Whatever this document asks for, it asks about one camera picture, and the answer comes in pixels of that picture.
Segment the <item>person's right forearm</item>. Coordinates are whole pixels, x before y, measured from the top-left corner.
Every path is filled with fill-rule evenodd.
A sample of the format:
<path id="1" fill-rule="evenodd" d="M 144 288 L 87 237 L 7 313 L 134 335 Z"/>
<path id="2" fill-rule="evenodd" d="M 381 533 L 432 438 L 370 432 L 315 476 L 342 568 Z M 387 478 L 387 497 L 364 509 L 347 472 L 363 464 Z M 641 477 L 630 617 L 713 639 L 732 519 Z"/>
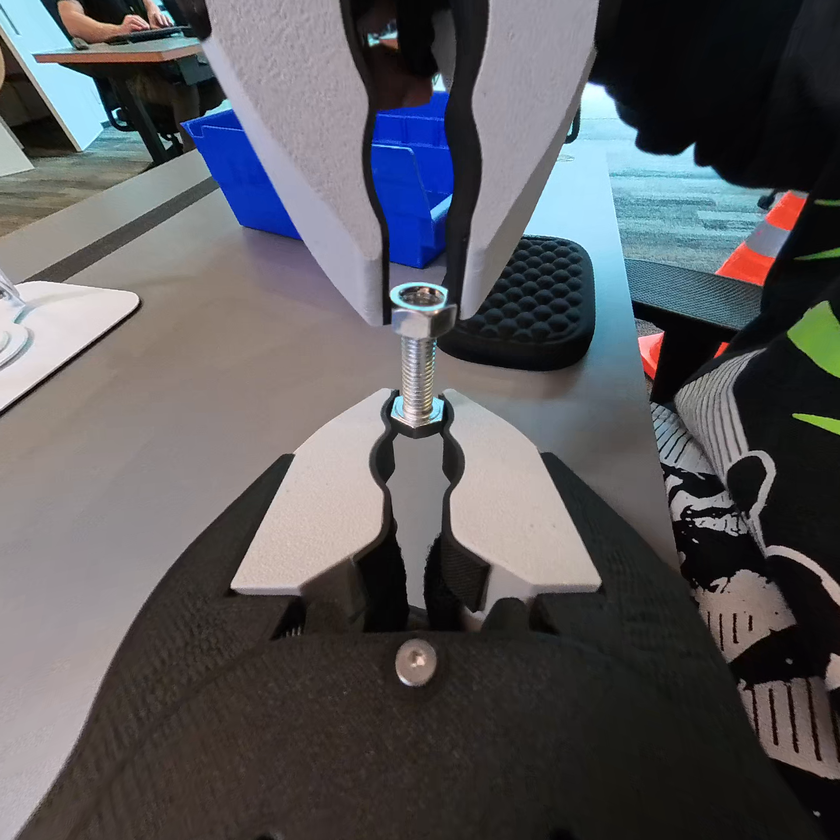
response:
<path id="1" fill-rule="evenodd" d="M 838 153 L 838 1 L 600 2 L 591 82 L 639 150 L 810 192 Z"/>

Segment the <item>blue plastic bin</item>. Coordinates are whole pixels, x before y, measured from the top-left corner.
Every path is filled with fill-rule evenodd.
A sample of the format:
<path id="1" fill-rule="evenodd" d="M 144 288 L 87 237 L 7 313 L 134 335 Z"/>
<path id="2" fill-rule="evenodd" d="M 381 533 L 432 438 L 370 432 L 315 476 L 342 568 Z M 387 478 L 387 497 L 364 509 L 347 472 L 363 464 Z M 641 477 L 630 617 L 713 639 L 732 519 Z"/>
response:
<path id="1" fill-rule="evenodd" d="M 374 187 L 388 227 L 390 259 L 399 265 L 424 268 L 445 249 L 454 191 L 447 104 L 448 94 L 435 91 L 421 107 L 383 111 L 376 117 Z M 183 128 L 242 226 L 300 239 L 232 109 L 188 121 Z"/>

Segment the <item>black white patterned pants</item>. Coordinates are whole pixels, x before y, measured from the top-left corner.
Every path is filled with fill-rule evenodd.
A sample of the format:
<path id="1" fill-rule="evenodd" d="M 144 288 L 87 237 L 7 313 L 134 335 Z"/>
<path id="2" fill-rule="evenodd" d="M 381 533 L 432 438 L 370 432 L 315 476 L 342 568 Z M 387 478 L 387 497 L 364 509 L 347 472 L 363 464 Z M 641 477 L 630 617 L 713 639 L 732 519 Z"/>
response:
<path id="1" fill-rule="evenodd" d="M 824 835 L 838 838 L 838 603 L 775 574 L 732 500 L 742 438 L 721 360 L 652 405 L 680 571 L 760 746 Z"/>

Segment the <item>black keyboard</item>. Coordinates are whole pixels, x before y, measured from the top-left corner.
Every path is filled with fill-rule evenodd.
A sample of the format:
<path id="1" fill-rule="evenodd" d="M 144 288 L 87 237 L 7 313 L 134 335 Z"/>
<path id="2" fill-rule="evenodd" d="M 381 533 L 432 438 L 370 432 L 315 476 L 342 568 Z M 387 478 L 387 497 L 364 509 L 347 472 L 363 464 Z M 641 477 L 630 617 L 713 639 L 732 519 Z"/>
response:
<path id="1" fill-rule="evenodd" d="M 171 38 L 194 38 L 191 26 L 172 26 L 133 31 L 124 35 L 115 35 L 105 41 L 110 46 L 135 45 Z"/>

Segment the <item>black honeycomb wrist rest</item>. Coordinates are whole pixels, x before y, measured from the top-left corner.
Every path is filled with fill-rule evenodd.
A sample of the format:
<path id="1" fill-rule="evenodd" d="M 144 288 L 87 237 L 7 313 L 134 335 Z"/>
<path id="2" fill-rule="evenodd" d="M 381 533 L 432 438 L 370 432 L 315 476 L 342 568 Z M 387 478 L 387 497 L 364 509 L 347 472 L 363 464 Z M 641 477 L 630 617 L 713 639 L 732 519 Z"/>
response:
<path id="1" fill-rule="evenodd" d="M 447 355 L 514 371 L 578 364 L 595 332 L 595 277 L 567 238 L 524 236 L 476 314 L 437 342 Z"/>

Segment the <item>steel hex bolt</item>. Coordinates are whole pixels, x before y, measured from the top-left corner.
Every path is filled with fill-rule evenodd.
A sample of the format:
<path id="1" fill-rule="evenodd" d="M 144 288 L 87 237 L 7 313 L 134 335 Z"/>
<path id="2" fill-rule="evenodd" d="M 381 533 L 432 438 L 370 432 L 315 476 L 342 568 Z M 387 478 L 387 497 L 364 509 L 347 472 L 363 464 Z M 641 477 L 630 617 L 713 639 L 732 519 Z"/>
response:
<path id="1" fill-rule="evenodd" d="M 435 339 L 401 337 L 401 386 L 391 408 L 394 429 L 411 439 L 438 434 L 446 401 L 434 394 Z"/>

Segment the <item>white poster stand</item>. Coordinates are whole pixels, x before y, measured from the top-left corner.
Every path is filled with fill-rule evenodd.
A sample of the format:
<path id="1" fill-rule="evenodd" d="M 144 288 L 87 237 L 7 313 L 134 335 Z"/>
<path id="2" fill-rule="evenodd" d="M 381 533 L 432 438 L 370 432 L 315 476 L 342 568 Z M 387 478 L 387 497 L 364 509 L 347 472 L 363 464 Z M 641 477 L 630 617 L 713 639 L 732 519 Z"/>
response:
<path id="1" fill-rule="evenodd" d="M 139 310 L 129 290 L 1 275 L 1 412 Z"/>

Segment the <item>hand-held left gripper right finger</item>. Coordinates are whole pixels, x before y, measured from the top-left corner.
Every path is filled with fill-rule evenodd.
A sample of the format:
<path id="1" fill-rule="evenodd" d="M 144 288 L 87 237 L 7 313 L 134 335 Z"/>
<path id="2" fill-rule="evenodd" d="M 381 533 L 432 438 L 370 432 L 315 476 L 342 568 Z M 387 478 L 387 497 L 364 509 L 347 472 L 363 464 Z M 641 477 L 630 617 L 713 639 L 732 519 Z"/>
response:
<path id="1" fill-rule="evenodd" d="M 600 576 L 536 445 L 453 389 L 443 393 L 444 494 L 431 617 L 477 630 L 506 599 L 593 594 Z"/>

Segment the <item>wood-topped office desk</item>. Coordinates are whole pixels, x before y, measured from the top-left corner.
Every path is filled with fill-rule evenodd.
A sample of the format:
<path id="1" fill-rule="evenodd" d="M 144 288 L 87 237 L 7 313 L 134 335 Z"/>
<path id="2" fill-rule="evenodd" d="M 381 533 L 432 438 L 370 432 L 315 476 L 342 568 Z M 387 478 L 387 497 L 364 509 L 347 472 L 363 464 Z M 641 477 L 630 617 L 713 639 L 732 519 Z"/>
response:
<path id="1" fill-rule="evenodd" d="M 144 103 L 134 95 L 127 81 L 142 70 L 171 69 L 185 84 L 194 85 L 212 75 L 212 68 L 197 38 L 184 36 L 149 40 L 144 43 L 96 44 L 78 49 L 68 47 L 34 53 L 40 65 L 70 68 L 95 80 L 107 81 L 117 110 L 128 118 L 128 130 L 138 133 L 152 165 L 162 165 L 183 154 L 179 129 L 170 121 L 160 131 Z"/>

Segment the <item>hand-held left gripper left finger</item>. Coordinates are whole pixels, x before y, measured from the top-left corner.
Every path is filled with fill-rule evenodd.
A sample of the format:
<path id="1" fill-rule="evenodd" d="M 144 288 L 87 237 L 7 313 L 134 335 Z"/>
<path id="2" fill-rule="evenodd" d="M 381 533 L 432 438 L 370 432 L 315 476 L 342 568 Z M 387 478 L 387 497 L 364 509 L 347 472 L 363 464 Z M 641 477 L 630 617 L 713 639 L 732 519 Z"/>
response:
<path id="1" fill-rule="evenodd" d="M 351 621 L 405 621 L 406 571 L 396 542 L 391 409 L 374 392 L 301 444 L 230 587 L 241 595 L 333 602 Z"/>

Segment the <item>steel hex nut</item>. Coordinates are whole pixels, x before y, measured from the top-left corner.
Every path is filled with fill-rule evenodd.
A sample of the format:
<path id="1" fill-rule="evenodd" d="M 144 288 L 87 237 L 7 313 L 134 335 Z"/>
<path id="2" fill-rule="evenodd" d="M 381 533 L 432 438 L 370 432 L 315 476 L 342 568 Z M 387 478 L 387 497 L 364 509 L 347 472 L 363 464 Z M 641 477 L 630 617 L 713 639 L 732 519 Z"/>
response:
<path id="1" fill-rule="evenodd" d="M 394 331 L 413 340 L 435 340 L 456 323 L 458 308 L 448 290 L 432 283 L 403 283 L 391 289 Z"/>

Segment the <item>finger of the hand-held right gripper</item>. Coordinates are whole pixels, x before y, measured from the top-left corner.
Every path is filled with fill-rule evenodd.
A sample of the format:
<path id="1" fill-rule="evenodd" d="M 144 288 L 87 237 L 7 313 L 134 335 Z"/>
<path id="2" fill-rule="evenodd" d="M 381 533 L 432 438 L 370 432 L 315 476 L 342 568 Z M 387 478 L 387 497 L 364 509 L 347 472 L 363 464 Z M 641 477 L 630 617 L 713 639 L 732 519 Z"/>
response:
<path id="1" fill-rule="evenodd" d="M 531 219 L 595 57 L 595 1 L 450 2 L 446 287 L 473 316 Z"/>
<path id="2" fill-rule="evenodd" d="M 371 78 L 351 2 L 208 1 L 204 53 L 310 254 L 372 326 L 390 322 Z"/>

